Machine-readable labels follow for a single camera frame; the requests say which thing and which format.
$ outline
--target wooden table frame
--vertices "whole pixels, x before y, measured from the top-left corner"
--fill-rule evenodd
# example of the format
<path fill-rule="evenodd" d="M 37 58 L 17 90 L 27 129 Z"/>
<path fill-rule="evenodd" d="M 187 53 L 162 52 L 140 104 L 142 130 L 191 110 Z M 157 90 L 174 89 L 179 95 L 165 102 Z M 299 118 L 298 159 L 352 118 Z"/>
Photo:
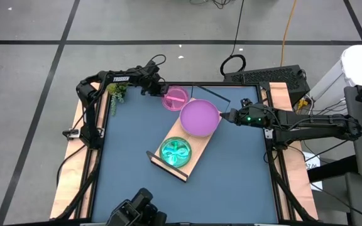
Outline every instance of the wooden table frame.
<path fill-rule="evenodd" d="M 191 86 L 199 84 L 201 86 L 241 86 L 237 83 L 224 83 L 224 82 L 169 82 L 170 85 L 186 85 Z M 269 92 L 274 108 L 283 110 L 292 110 L 290 104 L 290 97 L 288 96 L 288 90 L 285 83 L 268 83 Z M 266 98 L 264 90 L 258 83 L 248 84 L 244 86 L 255 86 L 258 91 L 258 98 L 260 101 Z M 99 113 L 97 120 L 97 126 L 104 128 L 106 126 L 108 118 L 110 98 L 107 92 L 102 96 L 101 101 L 98 103 Z M 82 104 L 78 102 L 78 106 L 75 113 L 74 124 L 78 118 L 82 115 Z M 82 121 L 78 124 L 77 128 L 83 125 Z M 82 146 L 82 142 L 78 139 L 68 142 L 65 157 L 72 154 L 75 150 Z M 301 150 L 299 142 L 291 144 Z M 62 168 L 60 175 L 60 182 L 57 187 L 55 199 L 50 214 L 50 218 L 56 217 L 61 214 L 65 207 L 71 202 L 74 195 L 78 192 L 81 183 L 85 181 L 87 175 L 91 172 L 94 162 L 96 160 L 97 151 L 87 150 L 81 151 L 73 158 L 69 159 Z M 317 218 L 317 212 L 315 209 L 314 199 L 312 197 L 312 191 L 310 189 L 310 182 L 307 175 L 307 169 L 302 157 L 302 153 L 299 153 L 296 149 L 288 148 L 283 151 L 282 157 L 277 158 L 276 161 L 277 170 L 282 175 L 286 184 L 290 187 L 290 190 L 300 202 L 300 204 L 307 210 L 309 215 Z M 96 190 L 96 182 L 89 187 L 82 203 L 78 206 L 77 210 L 72 214 L 71 218 L 90 218 L 92 215 L 92 206 L 94 200 L 94 192 Z M 278 220 L 300 220 L 299 216 L 293 211 L 291 204 L 286 200 L 283 191 L 278 187 L 275 180 L 272 179 L 273 193 L 275 195 L 275 207 L 277 211 Z"/>

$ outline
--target purple bowl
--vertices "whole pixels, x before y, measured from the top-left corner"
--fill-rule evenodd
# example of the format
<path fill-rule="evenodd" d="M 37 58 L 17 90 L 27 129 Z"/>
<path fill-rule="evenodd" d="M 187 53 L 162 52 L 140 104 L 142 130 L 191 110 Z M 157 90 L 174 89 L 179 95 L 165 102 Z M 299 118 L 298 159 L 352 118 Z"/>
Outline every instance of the purple bowl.
<path fill-rule="evenodd" d="M 180 122 L 184 131 L 190 135 L 209 136 L 219 125 L 219 111 L 207 100 L 191 100 L 182 108 Z"/>

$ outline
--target wooden block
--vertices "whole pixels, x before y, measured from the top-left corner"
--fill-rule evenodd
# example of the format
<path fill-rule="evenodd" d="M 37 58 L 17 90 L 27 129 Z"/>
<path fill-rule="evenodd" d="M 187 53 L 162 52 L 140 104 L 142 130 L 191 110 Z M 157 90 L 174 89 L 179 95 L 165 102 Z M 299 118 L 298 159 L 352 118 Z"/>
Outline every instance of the wooden block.
<path fill-rule="evenodd" d="M 206 137 L 195 137 L 191 136 L 190 134 L 186 133 L 184 129 L 182 129 L 180 118 L 175 121 L 173 127 L 168 132 L 167 136 L 164 138 L 163 142 L 167 140 L 170 137 L 181 137 L 184 138 L 186 141 L 188 141 L 189 145 L 192 149 L 192 155 L 189 162 L 180 168 L 177 168 L 181 172 L 185 173 L 187 176 L 190 176 L 192 170 L 194 169 L 195 165 L 197 164 L 200 156 L 204 152 L 207 144 L 211 140 L 213 134 L 206 136 Z M 155 152 L 155 156 L 160 158 L 160 146 L 163 144 L 163 142 L 159 145 L 158 149 Z M 174 169 L 171 169 L 170 167 L 163 164 L 161 161 L 157 160 L 156 158 L 150 158 L 150 161 L 160 167 L 162 167 L 164 170 L 167 170 L 169 173 L 173 174 L 174 176 L 180 178 L 182 181 L 186 182 L 188 177 L 180 174 L 179 172 L 175 171 Z"/>

